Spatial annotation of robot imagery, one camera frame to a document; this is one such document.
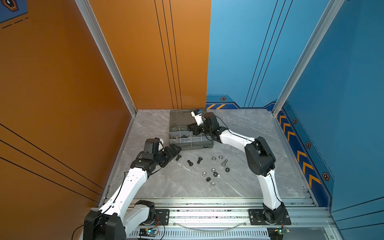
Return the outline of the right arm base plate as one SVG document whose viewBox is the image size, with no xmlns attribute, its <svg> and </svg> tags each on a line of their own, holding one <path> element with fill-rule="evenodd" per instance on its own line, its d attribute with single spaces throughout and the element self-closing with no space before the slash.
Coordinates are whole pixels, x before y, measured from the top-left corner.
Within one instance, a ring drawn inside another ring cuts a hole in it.
<svg viewBox="0 0 384 240">
<path fill-rule="evenodd" d="M 263 209 L 249 209 L 248 214 L 252 226 L 280 224 L 289 226 L 292 224 L 289 213 L 286 209 L 272 212 L 265 211 Z"/>
</svg>

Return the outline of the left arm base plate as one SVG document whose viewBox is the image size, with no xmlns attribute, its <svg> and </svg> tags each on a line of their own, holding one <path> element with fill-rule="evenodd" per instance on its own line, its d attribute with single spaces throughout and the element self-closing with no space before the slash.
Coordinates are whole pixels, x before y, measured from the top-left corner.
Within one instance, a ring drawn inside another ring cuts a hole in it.
<svg viewBox="0 0 384 240">
<path fill-rule="evenodd" d="M 170 220 L 170 210 L 169 209 L 155 209 L 154 217 L 150 217 L 149 220 L 146 220 L 139 224 L 139 226 L 155 226 L 160 225 L 169 225 Z"/>
</svg>

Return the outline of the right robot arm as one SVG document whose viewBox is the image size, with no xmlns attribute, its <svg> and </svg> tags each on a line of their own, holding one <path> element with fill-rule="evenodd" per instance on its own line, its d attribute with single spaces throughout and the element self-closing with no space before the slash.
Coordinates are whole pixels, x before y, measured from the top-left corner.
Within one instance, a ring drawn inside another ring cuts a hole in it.
<svg viewBox="0 0 384 240">
<path fill-rule="evenodd" d="M 188 130 L 195 136 L 204 134 L 208 140 L 230 145 L 246 154 L 248 167 L 257 175 L 262 189 L 264 221 L 270 225 L 282 224 L 288 211 L 276 184 L 276 158 L 266 140 L 263 137 L 246 137 L 231 131 L 227 125 L 221 126 L 219 117 L 212 112 L 203 114 L 197 109 L 191 115 L 196 122 L 189 124 Z"/>
</svg>

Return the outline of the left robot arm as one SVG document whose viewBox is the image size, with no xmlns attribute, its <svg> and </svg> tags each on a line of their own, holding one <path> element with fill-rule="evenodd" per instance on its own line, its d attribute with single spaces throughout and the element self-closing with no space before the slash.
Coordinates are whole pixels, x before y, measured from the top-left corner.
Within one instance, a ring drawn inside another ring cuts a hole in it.
<svg viewBox="0 0 384 240">
<path fill-rule="evenodd" d="M 159 138 L 147 139 L 144 150 L 139 152 L 124 173 L 124 179 L 111 198 L 97 211 L 90 211 L 84 220 L 82 240 L 125 240 L 140 224 L 150 224 L 155 219 L 155 204 L 140 200 L 128 208 L 139 189 L 157 167 L 164 168 L 177 157 L 181 147 L 164 146 Z"/>
</svg>

